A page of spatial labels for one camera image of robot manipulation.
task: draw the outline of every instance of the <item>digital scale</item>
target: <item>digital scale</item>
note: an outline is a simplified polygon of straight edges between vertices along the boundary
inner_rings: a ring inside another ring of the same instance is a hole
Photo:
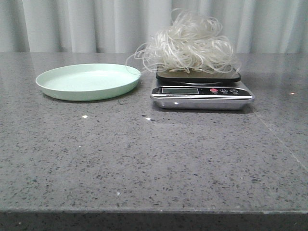
[[[255,99],[235,71],[187,75],[168,71],[156,73],[151,92],[154,103],[170,109],[240,110]]]

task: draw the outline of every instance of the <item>curtain fold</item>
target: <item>curtain fold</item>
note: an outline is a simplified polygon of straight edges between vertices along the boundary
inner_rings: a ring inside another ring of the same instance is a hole
[[[0,51],[135,52],[175,8],[217,18],[237,53],[308,52],[307,0],[0,0]]]

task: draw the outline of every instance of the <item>countertop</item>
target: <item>countertop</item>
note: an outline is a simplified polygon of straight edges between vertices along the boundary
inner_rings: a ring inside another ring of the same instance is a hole
[[[0,53],[2,219],[46,212],[307,218],[308,54],[239,54],[242,81],[256,96],[240,111],[161,109],[147,72],[131,92],[94,102],[53,99],[35,84],[53,68],[124,64],[128,56]],[[129,65],[142,70],[140,61]]]

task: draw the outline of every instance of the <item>mint green plate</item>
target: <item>mint green plate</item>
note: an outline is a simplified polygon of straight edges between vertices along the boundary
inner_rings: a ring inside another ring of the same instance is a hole
[[[40,90],[60,100],[92,101],[134,89],[140,71],[119,64],[79,64],[46,71],[36,78]]]

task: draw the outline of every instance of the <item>tangled white strands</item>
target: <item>tangled white strands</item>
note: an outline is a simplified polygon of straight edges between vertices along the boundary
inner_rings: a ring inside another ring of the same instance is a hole
[[[172,26],[159,30],[153,40],[142,44],[133,56],[141,59],[151,72],[239,72],[240,62],[228,38],[218,35],[221,30],[222,25],[215,18],[181,11]]]

